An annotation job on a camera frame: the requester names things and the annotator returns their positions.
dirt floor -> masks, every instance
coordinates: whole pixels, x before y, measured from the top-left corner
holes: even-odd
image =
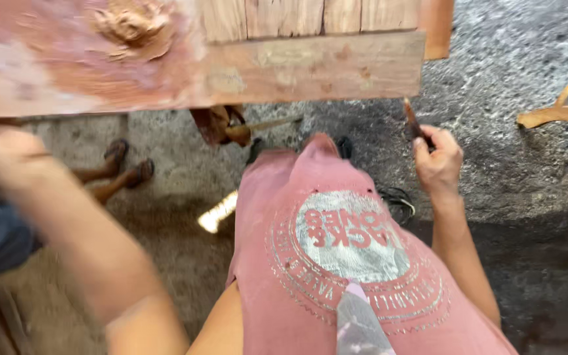
[[[522,353],[568,354],[568,123],[515,125],[518,113],[551,104],[568,82],[568,0],[457,0],[451,52],[425,65],[414,108],[464,148],[460,188],[504,332]],[[378,186],[406,189],[418,207],[411,228],[430,238],[430,204],[417,187],[398,100],[248,107],[250,122],[286,117],[304,119],[260,135],[296,149],[315,131],[349,135],[354,165]],[[37,118],[28,129],[70,167],[98,165],[117,137],[131,143],[129,165],[155,160],[155,179],[121,191],[107,209],[153,256],[194,338],[233,252],[233,217],[217,235],[196,219],[238,187],[248,149],[206,146],[183,110]],[[0,284],[17,298],[36,355],[106,353],[49,248]]]

person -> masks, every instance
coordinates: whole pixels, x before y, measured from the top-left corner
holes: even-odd
[[[0,131],[0,191],[60,253],[111,354],[515,354],[458,193],[462,150],[422,130],[432,250],[327,135],[263,152],[241,181],[227,288],[192,344],[142,247],[36,138]]]
[[[136,188],[154,175],[154,162],[150,158],[120,173],[129,148],[128,141],[115,140],[106,148],[102,165],[95,169],[71,170],[82,184],[114,178],[108,184],[90,190],[101,205],[106,205],[119,190]],[[13,206],[0,200],[0,273],[23,264],[41,246],[34,228],[23,220]]]

fingers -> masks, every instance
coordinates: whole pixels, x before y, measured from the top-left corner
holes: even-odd
[[[458,149],[459,145],[449,130],[441,130],[429,125],[420,125],[422,133],[431,138],[436,149]]]
[[[414,139],[414,159],[415,165],[426,164],[431,159],[429,146],[421,137]]]

